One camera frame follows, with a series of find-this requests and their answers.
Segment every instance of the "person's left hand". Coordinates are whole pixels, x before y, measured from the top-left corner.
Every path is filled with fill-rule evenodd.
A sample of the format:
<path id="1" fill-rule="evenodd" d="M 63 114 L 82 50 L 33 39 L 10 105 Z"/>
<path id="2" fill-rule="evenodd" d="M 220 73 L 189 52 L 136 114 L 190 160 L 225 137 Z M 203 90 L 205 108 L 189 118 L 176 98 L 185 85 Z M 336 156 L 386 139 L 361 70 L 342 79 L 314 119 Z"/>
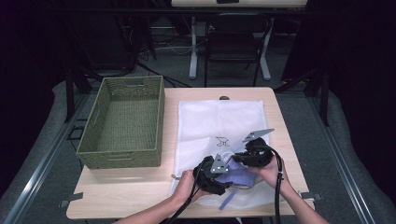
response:
<path id="1" fill-rule="evenodd" d="M 179 203 L 184 203 L 190 197 L 192 186 L 194 185 L 194 176 L 192 174 L 192 170 L 183 171 L 181 178 L 177 184 L 175 192 L 172 197 Z M 203 191 L 201 189 L 195 194 L 192 198 L 191 202 L 195 202 L 198 198 L 210 194 L 209 192 Z"/>

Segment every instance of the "black chair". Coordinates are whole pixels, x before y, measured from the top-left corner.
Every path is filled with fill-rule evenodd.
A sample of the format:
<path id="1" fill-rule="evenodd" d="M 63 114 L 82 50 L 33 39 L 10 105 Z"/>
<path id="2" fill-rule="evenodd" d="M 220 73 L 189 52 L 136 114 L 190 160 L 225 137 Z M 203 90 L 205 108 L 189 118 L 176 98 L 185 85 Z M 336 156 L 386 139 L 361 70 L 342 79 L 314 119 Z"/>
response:
<path id="1" fill-rule="evenodd" d="M 211 18 L 205 27 L 205 87 L 208 62 L 246 63 L 247 67 L 255 63 L 252 86 L 256 86 L 262 48 L 271 25 L 271 19 L 262 14 L 221 13 Z"/>

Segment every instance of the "chair backrest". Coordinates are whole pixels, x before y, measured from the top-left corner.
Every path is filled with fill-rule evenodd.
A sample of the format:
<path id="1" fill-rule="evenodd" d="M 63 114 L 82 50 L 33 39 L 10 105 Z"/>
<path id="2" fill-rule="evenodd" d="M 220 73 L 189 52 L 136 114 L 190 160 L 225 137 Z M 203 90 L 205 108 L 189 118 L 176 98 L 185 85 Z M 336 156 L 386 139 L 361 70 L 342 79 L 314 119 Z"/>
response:
<path id="1" fill-rule="evenodd" d="M 206 23 L 206 34 L 222 33 L 267 33 L 271 29 L 271 20 L 255 13 L 221 13 Z"/>

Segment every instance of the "person's right hand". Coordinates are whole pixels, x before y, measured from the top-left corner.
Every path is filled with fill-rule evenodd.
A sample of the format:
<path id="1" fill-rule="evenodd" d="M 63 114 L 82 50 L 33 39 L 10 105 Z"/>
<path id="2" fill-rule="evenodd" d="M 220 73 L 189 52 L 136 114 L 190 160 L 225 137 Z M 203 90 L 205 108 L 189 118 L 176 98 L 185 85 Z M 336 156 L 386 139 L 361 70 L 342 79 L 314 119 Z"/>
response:
<path id="1" fill-rule="evenodd" d="M 282 179 L 283 181 L 288 181 L 288 174 L 286 173 L 285 169 L 285 162 L 282 160 Z M 262 179 L 264 179 L 267 184 L 273 188 L 276 187 L 276 181 L 277 181 L 277 174 L 278 174 L 278 167 L 277 167 L 277 161 L 276 161 L 276 156 L 274 156 L 270 163 L 264 167 L 248 167 L 248 169 L 260 176 L 262 176 Z"/>

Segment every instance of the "person's arm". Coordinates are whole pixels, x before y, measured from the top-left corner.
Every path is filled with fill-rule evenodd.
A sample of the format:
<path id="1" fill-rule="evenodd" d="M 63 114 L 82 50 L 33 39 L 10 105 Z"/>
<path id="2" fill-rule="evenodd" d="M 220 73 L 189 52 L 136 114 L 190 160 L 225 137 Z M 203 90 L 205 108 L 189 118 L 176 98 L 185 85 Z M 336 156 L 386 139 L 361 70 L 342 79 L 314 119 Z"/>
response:
<path id="1" fill-rule="evenodd" d="M 126 218 L 123 218 L 117 221 L 117 224 L 124 223 L 144 223 L 144 224 L 158 224 L 170 215 L 174 214 L 184 202 L 190 196 L 192 186 L 194 183 L 194 177 L 192 174 L 192 170 L 184 171 L 183 175 L 180 178 L 180 181 L 175 189 L 175 192 L 169 198 L 163 200 L 162 202 L 146 209 L 130 215 Z M 192 198 L 192 203 L 195 202 L 199 197 L 208 194 L 202 190 L 199 190 L 195 196 Z"/>
<path id="2" fill-rule="evenodd" d="M 328 223 L 320 214 L 318 214 L 308 203 L 300 197 L 289 182 L 288 174 L 286 173 L 285 163 L 283 164 L 283 180 L 280 185 L 280 195 L 288 202 L 294 214 L 297 216 L 300 223 Z M 262 176 L 265 182 L 271 187 L 276 187 L 276 179 L 278 174 L 276 157 L 274 156 L 271 162 L 263 168 L 249 167 L 249 169 Z"/>

